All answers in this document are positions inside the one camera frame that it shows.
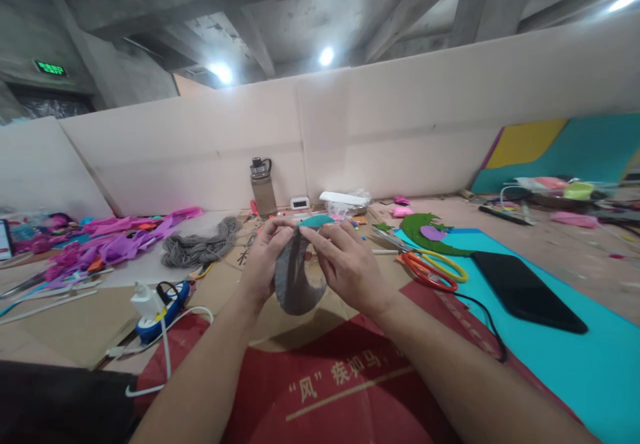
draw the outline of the concrete ceiling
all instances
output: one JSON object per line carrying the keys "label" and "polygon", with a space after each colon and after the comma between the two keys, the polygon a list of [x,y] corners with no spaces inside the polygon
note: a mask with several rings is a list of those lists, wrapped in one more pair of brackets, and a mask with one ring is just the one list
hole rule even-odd
{"label": "concrete ceiling", "polygon": [[79,26],[103,39],[132,38],[165,68],[218,87],[396,59],[575,19],[602,16],[612,0],[67,0]]}

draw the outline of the orange-handled scissors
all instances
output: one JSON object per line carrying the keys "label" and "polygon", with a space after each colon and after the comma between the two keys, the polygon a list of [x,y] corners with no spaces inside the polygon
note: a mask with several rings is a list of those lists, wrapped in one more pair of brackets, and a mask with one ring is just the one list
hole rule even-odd
{"label": "orange-handled scissors", "polygon": [[399,249],[398,260],[408,266],[422,284],[438,291],[453,293],[458,290],[458,283],[444,272],[427,264],[415,253],[415,249],[408,246],[395,236],[387,234],[380,229],[373,228],[374,232],[387,242],[390,242]]}

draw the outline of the gray yarn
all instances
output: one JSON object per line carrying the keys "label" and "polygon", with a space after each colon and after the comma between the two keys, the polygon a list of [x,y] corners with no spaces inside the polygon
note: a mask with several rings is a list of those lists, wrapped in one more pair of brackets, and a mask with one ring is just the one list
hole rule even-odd
{"label": "gray yarn", "polygon": [[218,224],[218,234],[213,237],[190,235],[169,236],[162,247],[166,254],[162,264],[167,267],[198,267],[222,259],[233,246],[233,236],[242,228],[234,217],[225,217]]}

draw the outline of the hand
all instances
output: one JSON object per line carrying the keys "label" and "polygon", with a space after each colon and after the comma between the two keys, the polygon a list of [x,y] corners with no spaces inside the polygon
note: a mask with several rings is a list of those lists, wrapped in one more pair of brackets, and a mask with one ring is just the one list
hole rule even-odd
{"label": "hand", "polygon": [[344,302],[369,317],[386,310],[396,292],[350,222],[322,227],[318,233],[302,226],[300,232],[313,244],[327,284]]}
{"label": "hand", "polygon": [[240,288],[249,294],[249,299],[255,300],[260,309],[273,294],[275,262],[293,237],[295,226],[295,222],[284,217],[269,219],[251,246],[240,278]]}

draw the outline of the smartphone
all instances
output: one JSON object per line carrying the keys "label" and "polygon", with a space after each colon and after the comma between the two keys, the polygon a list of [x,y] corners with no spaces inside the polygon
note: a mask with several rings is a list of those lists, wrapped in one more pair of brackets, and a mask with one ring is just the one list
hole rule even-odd
{"label": "smartphone", "polygon": [[0,261],[6,261],[13,257],[13,242],[9,232],[9,222],[0,219]]}
{"label": "smartphone", "polygon": [[511,315],[576,334],[589,330],[516,256],[476,251],[471,258]]}

